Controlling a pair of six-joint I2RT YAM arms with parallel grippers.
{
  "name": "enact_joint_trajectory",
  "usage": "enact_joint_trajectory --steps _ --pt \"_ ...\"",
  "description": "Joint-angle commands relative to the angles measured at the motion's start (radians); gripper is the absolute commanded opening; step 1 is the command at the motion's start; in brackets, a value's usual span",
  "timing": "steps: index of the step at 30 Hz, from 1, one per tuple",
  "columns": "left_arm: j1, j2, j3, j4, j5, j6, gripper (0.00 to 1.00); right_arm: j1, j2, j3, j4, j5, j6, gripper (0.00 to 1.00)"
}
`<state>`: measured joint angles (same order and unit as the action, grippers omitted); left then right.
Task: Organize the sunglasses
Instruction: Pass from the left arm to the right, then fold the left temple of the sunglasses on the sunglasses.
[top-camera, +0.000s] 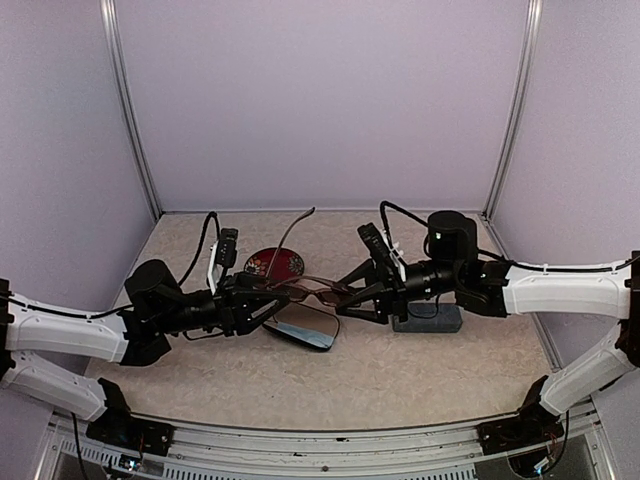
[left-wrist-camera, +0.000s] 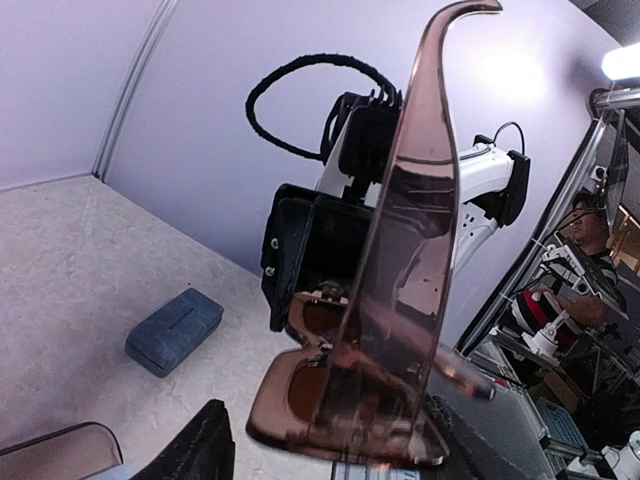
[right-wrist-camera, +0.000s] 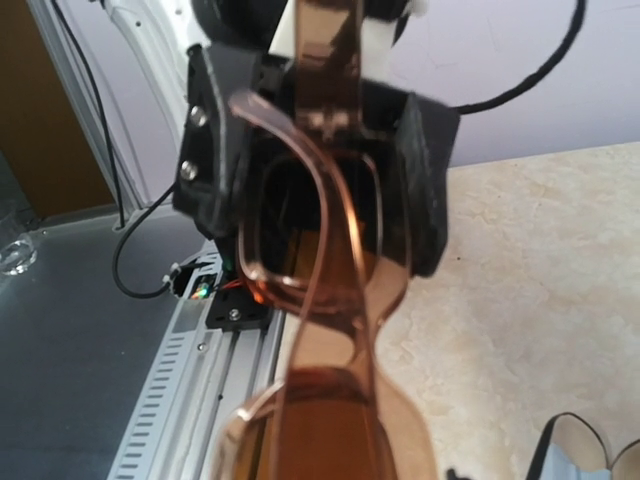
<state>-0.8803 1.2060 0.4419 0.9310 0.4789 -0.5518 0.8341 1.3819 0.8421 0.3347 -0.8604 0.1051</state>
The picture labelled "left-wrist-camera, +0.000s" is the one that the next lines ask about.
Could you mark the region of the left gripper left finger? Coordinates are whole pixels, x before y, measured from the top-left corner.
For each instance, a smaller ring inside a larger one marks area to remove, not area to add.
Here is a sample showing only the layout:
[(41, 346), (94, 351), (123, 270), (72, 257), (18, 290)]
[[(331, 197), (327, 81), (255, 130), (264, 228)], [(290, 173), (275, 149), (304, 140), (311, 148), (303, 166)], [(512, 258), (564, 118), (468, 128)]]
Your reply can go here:
[(209, 400), (133, 479), (226, 479), (234, 476), (235, 442), (223, 401)]

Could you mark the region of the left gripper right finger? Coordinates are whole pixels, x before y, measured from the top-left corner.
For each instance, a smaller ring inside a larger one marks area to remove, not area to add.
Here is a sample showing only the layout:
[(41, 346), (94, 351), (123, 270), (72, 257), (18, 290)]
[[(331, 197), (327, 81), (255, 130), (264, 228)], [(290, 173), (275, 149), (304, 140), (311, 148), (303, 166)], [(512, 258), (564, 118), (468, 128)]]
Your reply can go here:
[(424, 471), (425, 479), (549, 479), (499, 453), (440, 396), (429, 397), (424, 405), (449, 448), (441, 465)]

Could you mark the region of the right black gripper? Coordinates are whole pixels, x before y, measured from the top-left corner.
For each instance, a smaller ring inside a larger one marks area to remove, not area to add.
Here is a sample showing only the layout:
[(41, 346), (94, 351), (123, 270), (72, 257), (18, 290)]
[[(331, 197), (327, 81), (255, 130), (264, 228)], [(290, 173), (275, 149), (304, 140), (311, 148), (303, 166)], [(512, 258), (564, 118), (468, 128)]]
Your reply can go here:
[(271, 331), (286, 329), (295, 293), (326, 281), (352, 284), (372, 215), (369, 206), (316, 190), (292, 184), (276, 190), (260, 258)]

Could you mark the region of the grey green glasses case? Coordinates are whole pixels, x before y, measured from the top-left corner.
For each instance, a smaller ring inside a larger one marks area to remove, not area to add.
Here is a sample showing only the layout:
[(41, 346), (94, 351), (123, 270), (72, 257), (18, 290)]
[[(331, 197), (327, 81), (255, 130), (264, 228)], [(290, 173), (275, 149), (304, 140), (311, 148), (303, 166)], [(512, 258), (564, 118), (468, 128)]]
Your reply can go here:
[(222, 305), (188, 288), (129, 332), (125, 352), (154, 376), (165, 378), (218, 328), (223, 314)]

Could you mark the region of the brown frame sunglasses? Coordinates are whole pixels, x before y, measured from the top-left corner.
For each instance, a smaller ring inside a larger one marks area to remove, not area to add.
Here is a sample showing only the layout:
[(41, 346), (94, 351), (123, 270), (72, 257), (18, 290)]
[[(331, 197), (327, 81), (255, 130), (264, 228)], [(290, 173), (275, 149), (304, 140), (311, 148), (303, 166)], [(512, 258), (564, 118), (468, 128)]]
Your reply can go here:
[(258, 389), (245, 428), (255, 442), (334, 462), (429, 468), (449, 454), (424, 401), (432, 368), (492, 396), (490, 382), (439, 347), (460, 204), (443, 47), (459, 18), (501, 9), (458, 1), (427, 24), (340, 327), (323, 342), (304, 324), (305, 308), (322, 297), (294, 296), (289, 319), (303, 342), (275, 357)]

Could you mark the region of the black hard glasses case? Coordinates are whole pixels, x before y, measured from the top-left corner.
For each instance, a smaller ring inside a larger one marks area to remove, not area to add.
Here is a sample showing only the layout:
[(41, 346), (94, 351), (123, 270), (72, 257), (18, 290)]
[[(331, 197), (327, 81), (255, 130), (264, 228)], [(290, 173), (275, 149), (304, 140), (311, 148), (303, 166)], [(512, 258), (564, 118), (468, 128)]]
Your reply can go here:
[(124, 464), (107, 426), (85, 422), (1, 450), (2, 479), (89, 479)]

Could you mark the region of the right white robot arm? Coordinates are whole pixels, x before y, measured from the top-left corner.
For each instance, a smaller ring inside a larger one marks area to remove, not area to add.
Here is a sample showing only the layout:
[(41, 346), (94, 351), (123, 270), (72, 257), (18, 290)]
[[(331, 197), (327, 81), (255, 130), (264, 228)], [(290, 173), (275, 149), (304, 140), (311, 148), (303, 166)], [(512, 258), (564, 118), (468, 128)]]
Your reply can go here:
[[(326, 281), (349, 288), (356, 275), (380, 186), (366, 173), (351, 177), (340, 170), (344, 149), (344, 142), (337, 141), (314, 188), (283, 184), (274, 195), (260, 259), (261, 289), (274, 332), (286, 329), (295, 293), (319, 290)], [(528, 157), (506, 152), (484, 135), (475, 137), (459, 161), (456, 271), (519, 216), (531, 166)]]

